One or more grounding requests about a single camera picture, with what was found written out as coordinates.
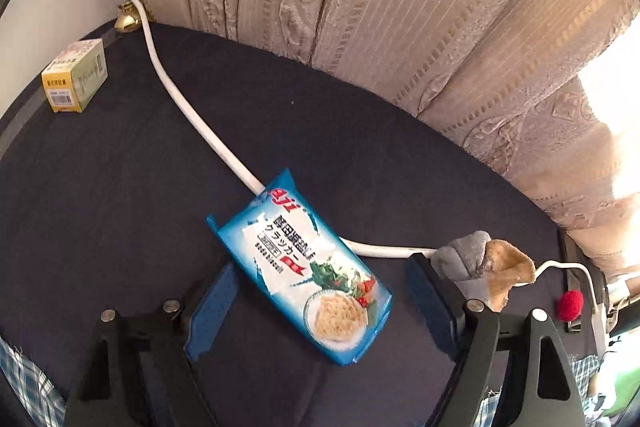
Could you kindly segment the blue cracker packet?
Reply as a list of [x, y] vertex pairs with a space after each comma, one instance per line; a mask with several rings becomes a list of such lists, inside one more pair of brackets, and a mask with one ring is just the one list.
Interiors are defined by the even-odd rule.
[[221, 225], [206, 222], [239, 268], [333, 362], [358, 362], [382, 331], [393, 295], [326, 225], [282, 171]]

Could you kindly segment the small black pad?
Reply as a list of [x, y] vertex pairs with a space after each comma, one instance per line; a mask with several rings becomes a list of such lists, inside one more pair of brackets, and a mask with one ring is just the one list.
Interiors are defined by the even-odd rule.
[[580, 334], [582, 332], [582, 320], [567, 321], [564, 327], [569, 334]]

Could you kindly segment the green bag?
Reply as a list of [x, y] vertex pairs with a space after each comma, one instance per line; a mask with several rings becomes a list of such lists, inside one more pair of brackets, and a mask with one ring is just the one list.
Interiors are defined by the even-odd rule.
[[622, 413], [639, 388], [639, 355], [622, 350], [608, 353], [600, 376], [604, 378], [605, 415]]

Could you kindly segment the red pompom ball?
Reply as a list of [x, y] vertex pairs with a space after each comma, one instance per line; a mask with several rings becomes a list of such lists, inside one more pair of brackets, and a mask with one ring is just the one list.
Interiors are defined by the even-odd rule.
[[555, 303], [555, 314], [562, 322], [573, 322], [582, 316], [585, 298], [581, 291], [565, 291]]

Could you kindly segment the white power strip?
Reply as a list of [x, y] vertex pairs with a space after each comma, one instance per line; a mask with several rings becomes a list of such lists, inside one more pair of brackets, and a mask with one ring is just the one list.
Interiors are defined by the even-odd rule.
[[603, 303], [597, 303], [591, 314], [591, 328], [597, 355], [602, 358], [608, 351], [608, 332], [606, 331], [606, 310]]

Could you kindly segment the blue plaid cloth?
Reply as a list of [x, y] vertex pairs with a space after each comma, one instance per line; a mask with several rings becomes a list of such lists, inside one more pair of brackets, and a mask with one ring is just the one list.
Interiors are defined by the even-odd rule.
[[[601, 362], [595, 355], [588, 355], [570, 362], [576, 379], [585, 425], [595, 426], [594, 407], [596, 401], [587, 397], [590, 379], [597, 374]], [[6, 340], [1, 339], [1, 375], [21, 403], [27, 417], [36, 426], [62, 426], [66, 403], [47, 375], [32, 360]]]

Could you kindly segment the grey and tan sock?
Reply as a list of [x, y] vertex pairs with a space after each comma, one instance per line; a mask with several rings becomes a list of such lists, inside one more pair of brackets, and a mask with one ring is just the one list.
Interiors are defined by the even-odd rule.
[[523, 251], [485, 231], [455, 239], [431, 255], [436, 273], [451, 281], [466, 300], [477, 299], [494, 312], [508, 303], [511, 289], [536, 281], [536, 267]]

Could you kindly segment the small yellow box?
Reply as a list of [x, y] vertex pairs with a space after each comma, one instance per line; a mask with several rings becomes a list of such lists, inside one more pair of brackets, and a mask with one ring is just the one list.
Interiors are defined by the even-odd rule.
[[40, 77], [54, 113], [82, 113], [107, 78], [103, 40], [71, 43]]

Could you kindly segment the gold curtain tassel bell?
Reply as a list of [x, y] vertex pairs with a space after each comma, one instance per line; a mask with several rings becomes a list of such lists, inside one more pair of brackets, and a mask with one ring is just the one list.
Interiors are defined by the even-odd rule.
[[118, 17], [114, 23], [114, 29], [119, 34], [130, 34], [139, 28], [148, 26], [151, 17], [146, 12], [146, 6], [142, 0], [117, 0]]

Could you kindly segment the beige curtain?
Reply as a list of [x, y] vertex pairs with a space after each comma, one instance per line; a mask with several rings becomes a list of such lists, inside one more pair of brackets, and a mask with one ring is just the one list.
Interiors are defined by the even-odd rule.
[[639, 0], [142, 0], [394, 103], [639, 266]]

